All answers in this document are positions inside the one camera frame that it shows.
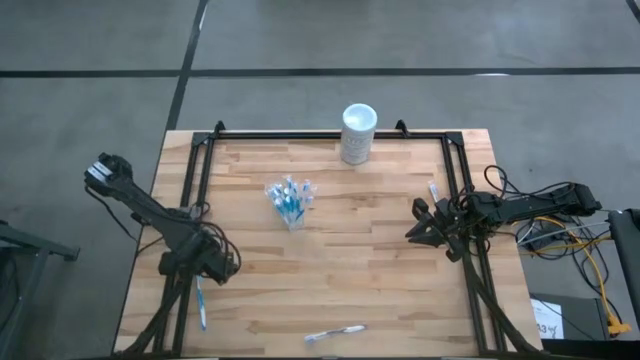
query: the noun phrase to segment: wooden tabletop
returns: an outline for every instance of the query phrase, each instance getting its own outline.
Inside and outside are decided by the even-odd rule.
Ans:
[[[489,134],[463,134],[473,183],[489,191],[482,175],[495,164]],[[167,133],[152,192],[167,207],[179,204],[191,136]],[[205,219],[239,247],[243,266],[222,287],[203,283],[206,332],[193,290],[184,356],[477,354],[462,264],[451,263],[442,247],[404,238],[416,223],[412,200],[433,204],[430,181],[441,197],[449,196],[440,143],[375,140],[370,160],[359,166],[342,163],[338,149],[335,140],[216,141]],[[458,166],[456,172],[462,184]],[[289,232],[264,194],[265,184],[284,174],[318,186],[301,231]],[[196,171],[193,198],[199,178]],[[141,246],[158,236],[145,229]],[[160,305],[164,278],[157,265],[165,250],[160,242],[135,262],[116,350],[133,342]],[[501,307],[541,348],[513,238],[492,238],[489,258]],[[486,311],[484,317],[491,345]],[[368,329],[311,346],[303,341],[308,334],[358,324]],[[170,345],[172,326],[167,336]]]

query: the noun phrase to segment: black bracket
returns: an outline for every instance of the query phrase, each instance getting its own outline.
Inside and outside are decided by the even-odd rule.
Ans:
[[[411,133],[409,133],[409,129],[407,129],[407,124],[404,123],[404,120],[398,120],[395,129],[400,130],[402,132],[402,137],[404,137],[405,139],[408,139],[411,136]]]
[[[216,123],[216,127],[213,128],[213,132],[216,133],[216,135],[217,135],[220,131],[223,131],[223,130],[227,130],[227,127],[224,126],[224,123],[221,120],[219,120]]]
[[[446,136],[447,140],[451,141],[456,146],[464,146],[464,138],[462,137],[462,132],[447,131],[444,133],[444,136]]]
[[[209,136],[211,136],[211,133],[208,132],[193,133],[193,136],[191,137],[191,146],[197,147],[202,145],[207,141],[207,139],[209,139]]]

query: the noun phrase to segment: metal stand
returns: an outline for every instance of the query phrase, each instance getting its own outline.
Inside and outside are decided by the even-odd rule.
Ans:
[[[71,248],[60,245],[53,241],[43,239],[25,232],[16,230],[4,221],[0,220],[0,240],[7,242],[13,246],[11,251],[22,250],[31,253],[35,257],[31,272],[26,281],[26,286],[22,287],[17,305],[8,320],[7,326],[0,339],[0,359],[10,358],[15,350],[15,345],[22,334],[24,327],[24,319],[29,312],[29,307],[33,302],[33,297],[38,288],[40,277],[44,270],[44,265],[50,254],[60,255],[66,261],[75,261],[78,258],[80,248]]]

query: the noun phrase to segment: white container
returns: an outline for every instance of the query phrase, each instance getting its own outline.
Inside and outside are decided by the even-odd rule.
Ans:
[[[350,165],[369,159],[369,151],[376,132],[378,114],[366,104],[353,104],[342,113],[340,157]]]

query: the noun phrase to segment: gray floor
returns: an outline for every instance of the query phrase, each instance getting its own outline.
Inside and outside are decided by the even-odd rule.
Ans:
[[[178,69],[196,0],[0,1],[0,70]],[[194,68],[640,65],[624,0],[212,0]],[[191,79],[179,129],[336,128],[352,102],[380,127],[486,127],[522,189],[572,180],[640,207],[638,76]],[[0,218],[82,247],[51,261],[20,358],[107,354],[134,244],[84,194],[102,151],[150,189],[177,79],[0,79]],[[123,206],[113,206],[127,219]],[[131,221],[130,229],[138,229]],[[613,244],[607,293],[634,327]],[[573,263],[524,259],[533,292],[594,297]]]

